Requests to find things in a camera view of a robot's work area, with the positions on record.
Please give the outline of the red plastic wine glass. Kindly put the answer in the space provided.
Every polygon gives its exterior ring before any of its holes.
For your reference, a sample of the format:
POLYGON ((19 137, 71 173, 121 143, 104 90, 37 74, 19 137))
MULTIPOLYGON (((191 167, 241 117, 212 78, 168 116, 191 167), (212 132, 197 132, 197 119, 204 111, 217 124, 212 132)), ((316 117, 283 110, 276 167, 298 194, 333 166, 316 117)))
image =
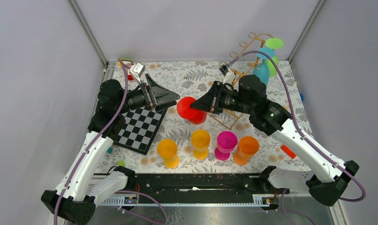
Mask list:
POLYGON ((206 120, 207 113, 190 107, 195 100, 193 97, 183 97, 177 104, 177 112, 183 119, 194 125, 199 125, 206 120))

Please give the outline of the blue plastic wine glass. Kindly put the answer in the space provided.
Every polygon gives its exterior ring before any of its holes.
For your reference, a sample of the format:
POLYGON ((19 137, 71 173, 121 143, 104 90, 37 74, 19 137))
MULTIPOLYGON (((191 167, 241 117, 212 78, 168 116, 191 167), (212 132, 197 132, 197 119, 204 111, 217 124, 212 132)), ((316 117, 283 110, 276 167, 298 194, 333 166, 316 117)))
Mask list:
MULTIPOLYGON (((269 55, 272 52, 272 50, 268 47, 259 48, 259 51, 264 52, 267 55, 269 55)), ((266 56, 264 56, 263 54, 259 54, 259 53, 257 54, 257 56, 260 59, 262 59, 262 62, 261 62, 261 64, 256 65, 256 67, 252 71, 252 74, 257 76, 262 83, 267 85, 268 82, 269 82, 270 76, 269 76, 269 70, 268 70, 267 66, 265 65, 265 60, 268 59, 268 58, 266 56)))

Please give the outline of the green plastic wine glass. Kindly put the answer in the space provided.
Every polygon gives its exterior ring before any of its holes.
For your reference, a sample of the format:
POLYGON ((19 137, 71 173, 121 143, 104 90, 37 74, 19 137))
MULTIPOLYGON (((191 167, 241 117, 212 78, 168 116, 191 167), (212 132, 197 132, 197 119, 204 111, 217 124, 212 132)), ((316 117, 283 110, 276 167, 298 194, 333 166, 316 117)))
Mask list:
POLYGON ((265 42, 266 47, 270 48, 272 52, 269 54, 271 56, 272 60, 266 59, 265 60, 265 65, 267 66, 269 70, 269 76, 274 77, 277 74, 277 70, 275 66, 273 65, 272 61, 278 66, 279 65, 279 60, 276 56, 275 50, 281 49, 284 46, 284 41, 281 40, 280 38, 270 38, 266 40, 265 42))

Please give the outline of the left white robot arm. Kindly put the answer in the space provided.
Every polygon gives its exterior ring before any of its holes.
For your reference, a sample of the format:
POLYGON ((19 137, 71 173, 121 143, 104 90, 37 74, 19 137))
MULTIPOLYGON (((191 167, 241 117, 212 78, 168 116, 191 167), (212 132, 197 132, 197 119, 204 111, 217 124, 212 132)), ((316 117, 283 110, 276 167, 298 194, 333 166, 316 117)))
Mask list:
POLYGON ((76 159, 60 184, 41 196, 55 220, 62 218, 85 225, 108 197, 120 190, 129 193, 136 187, 135 172, 123 166, 114 168, 94 186, 90 186, 90 181, 102 157, 126 127, 124 113, 139 108, 158 112, 179 100, 178 93, 157 84, 149 74, 145 78, 146 82, 134 90, 122 87, 115 79, 101 84, 95 114, 76 159))

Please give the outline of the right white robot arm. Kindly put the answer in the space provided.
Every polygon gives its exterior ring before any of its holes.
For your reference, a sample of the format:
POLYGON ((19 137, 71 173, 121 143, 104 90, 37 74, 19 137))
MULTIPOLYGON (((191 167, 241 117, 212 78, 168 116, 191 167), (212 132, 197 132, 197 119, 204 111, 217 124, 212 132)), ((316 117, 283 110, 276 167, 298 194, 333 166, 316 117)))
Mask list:
POLYGON ((223 110, 244 113, 250 123, 294 152, 308 167, 305 172, 269 166, 260 174, 259 187, 265 193, 276 188, 307 192, 316 201, 333 206, 354 179, 359 165, 344 161, 317 143, 300 128, 283 106, 267 98, 266 85, 255 75, 240 78, 238 89, 215 81, 191 108, 219 114, 223 110))

